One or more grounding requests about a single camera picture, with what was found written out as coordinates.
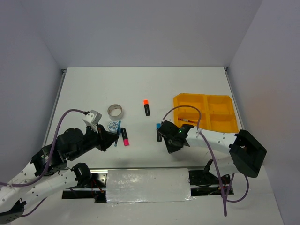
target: cable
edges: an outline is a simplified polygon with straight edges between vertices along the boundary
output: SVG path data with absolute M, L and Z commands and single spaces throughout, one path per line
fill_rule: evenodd
M 223 183 L 222 183 L 222 178 L 221 178 L 221 174 L 220 174 L 220 171 L 219 171 L 219 167 L 218 167 L 218 164 L 217 164 L 217 160 L 216 160 L 215 155 L 214 155 L 214 153 L 213 153 L 213 151 L 212 151 L 212 148 L 211 148 L 211 146 L 210 146 L 210 143 L 207 141 L 206 137 L 204 136 L 204 134 L 203 134 L 203 133 L 201 132 L 201 130 L 199 129 L 199 124 L 200 124 L 200 120 L 201 120 L 201 112 L 200 112 L 200 110 L 197 109 L 197 108 L 194 107 L 194 106 L 191 106 L 191 105 L 179 105 L 179 106 L 174 107 L 174 108 L 171 109 L 170 111 L 168 111 L 168 112 L 166 113 L 166 115 L 163 117 L 163 121 L 165 120 L 165 118 L 167 117 L 167 115 L 168 115 L 170 112 L 172 112 L 174 109 L 177 109 L 177 108 L 180 108 L 180 107 L 190 107 L 190 108 L 196 109 L 196 110 L 199 112 L 199 119 L 198 119 L 198 121 L 197 121 L 197 131 L 198 131 L 198 133 L 201 135 L 201 137 L 203 138 L 203 140 L 205 141 L 205 143 L 206 143 L 206 145 L 207 145 L 207 147 L 208 147 L 208 149 L 209 149 L 209 151 L 210 151 L 212 160 L 213 160 L 213 162 L 214 162 L 214 164 L 215 164 L 215 168 L 216 168 L 216 172 L 217 172 L 217 178 L 218 178 L 218 180 L 219 180 L 220 187 L 222 187 L 222 186 L 223 186 Z M 227 189 L 227 192 L 226 192 L 227 196 L 228 196 L 229 190 L 230 190 L 230 188 L 231 188 L 232 181 L 233 181 L 233 178 L 231 179 L 230 184 L 229 184 L 229 187 L 228 187 L 228 189 Z M 246 193 L 245 193 L 245 195 L 244 195 L 241 199 L 239 199 L 239 200 L 227 200 L 227 196 L 226 196 L 225 193 L 224 193 L 224 188 L 221 188 L 221 196 L 222 196 L 222 200 L 223 200 L 223 212 L 224 212 L 224 216 L 225 216 L 225 217 L 227 216 L 227 207 L 226 207 L 227 201 L 228 201 L 228 202 L 237 202 L 237 201 L 243 200 L 243 199 L 247 196 L 248 190 L 249 190 L 249 188 L 248 188 L 249 182 L 248 182 L 248 178 L 247 178 L 247 177 L 246 177 L 246 181 L 247 181 L 247 190 L 246 190 Z
M 43 203 L 43 201 L 45 201 L 46 200 L 46 198 L 44 198 L 43 200 L 41 200 L 40 202 L 39 202 L 39 204 L 37 204 L 36 205 L 36 207 L 34 207 L 34 209 L 33 210 L 31 210 L 29 213 L 27 213 L 27 214 L 25 214 L 25 215 L 21 215 L 21 217 L 26 217 L 26 216 L 29 216 L 31 213 L 33 213 L 42 203 Z
M 79 112 L 79 113 L 83 113 L 83 114 L 86 114 L 86 112 L 82 111 L 82 110 L 78 110 L 78 109 L 69 109 L 67 110 L 60 118 L 60 121 L 58 122 L 58 125 L 56 127 L 56 130 L 55 130 L 55 133 L 54 133 L 54 138 L 53 138 L 53 142 L 52 142 L 52 145 L 51 145 L 51 150 L 50 150 L 50 153 L 49 153 L 49 158 L 47 160 L 47 163 L 44 167 L 44 170 L 43 172 L 41 173 L 41 175 L 36 178 L 35 180 L 29 182 L 29 183 L 26 183 L 26 184 L 9 184 L 9 183 L 4 183 L 4 182 L 0 182 L 0 185 L 3 185 L 3 186 L 6 186 L 6 185 L 11 185 L 13 187 L 26 187 L 26 186 L 29 186 L 29 185 L 32 185 L 36 182 L 38 182 L 45 174 L 46 172 L 48 171 L 48 168 L 49 168 L 49 164 L 50 164 L 50 161 L 51 161 L 51 158 L 52 158 L 52 155 L 53 155 L 53 152 L 54 152 L 54 148 L 55 148 L 55 144 L 56 144 L 56 139 L 57 139 L 57 136 L 58 136 L 58 130 L 62 124 L 62 121 L 63 119 L 65 118 L 65 116 L 69 113 L 69 112 Z
M 100 189 L 101 193 L 104 193 L 104 191 L 101 189 L 101 187 L 99 187 L 99 185 L 96 183 L 96 181 L 95 180 L 93 180 L 93 181 L 96 184 L 96 186 Z
M 77 195 L 77 193 L 73 190 L 73 188 L 69 187 L 68 189 L 69 189 L 70 191 L 72 191 L 72 193 L 75 195 L 76 198 L 78 198 L 78 195 Z
M 207 187 L 210 187 L 212 184 L 203 184 L 203 185 L 198 185 L 198 184 L 191 184 L 191 182 L 190 182 L 190 178 L 188 178 L 188 183 L 190 184 L 190 185 L 195 185 L 195 186 L 197 186 L 197 187 L 200 187 L 200 188 L 207 188 Z
M 246 198 L 246 196 L 247 196 L 247 194 L 249 192 L 249 180 L 248 180 L 248 177 L 245 176 L 246 183 L 247 183 L 247 188 L 246 188 L 245 194 L 240 199 L 238 199 L 238 200 L 228 200 L 227 198 L 228 198 L 228 194 L 229 194 L 229 191 L 230 191 L 232 183 L 233 183 L 233 178 L 234 178 L 234 173 L 232 174 L 230 183 L 228 185 L 228 189 L 227 189 L 227 192 L 226 192 L 226 201 L 229 202 L 229 203 L 238 203 L 238 202 L 242 201 L 244 198 Z

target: black marker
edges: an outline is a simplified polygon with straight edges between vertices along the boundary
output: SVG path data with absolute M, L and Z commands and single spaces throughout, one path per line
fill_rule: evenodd
M 144 107 L 145 107 L 146 116 L 150 116 L 150 108 L 149 108 L 148 100 L 144 100 Z
M 157 123 L 156 124 L 156 137 L 157 137 L 157 141 L 158 142 L 161 142 L 162 141 L 162 138 L 161 138 L 161 134 L 159 133 L 158 129 L 160 128 L 161 124 L 160 123 Z

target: pink highlighter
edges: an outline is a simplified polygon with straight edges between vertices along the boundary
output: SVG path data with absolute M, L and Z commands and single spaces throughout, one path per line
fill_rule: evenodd
M 122 137 L 123 137 L 124 146 L 128 146 L 129 145 L 129 140 L 128 140 L 128 137 L 127 137 L 126 129 L 122 128 L 121 133 L 122 133 Z

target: clear plastic sheet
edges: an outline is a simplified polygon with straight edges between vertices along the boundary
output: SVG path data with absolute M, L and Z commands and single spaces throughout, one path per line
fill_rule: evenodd
M 191 200 L 188 169 L 109 170 L 108 203 L 182 202 Z

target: white wall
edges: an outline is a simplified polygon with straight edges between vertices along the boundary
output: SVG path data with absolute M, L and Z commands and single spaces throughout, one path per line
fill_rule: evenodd
M 60 70 L 17 0 L 0 1 L 0 180 L 42 146 Z
M 264 0 L 232 63 L 242 117 L 266 147 L 268 176 L 286 225 L 300 224 L 300 1 Z
M 262 0 L 21 0 L 61 68 L 228 66 Z

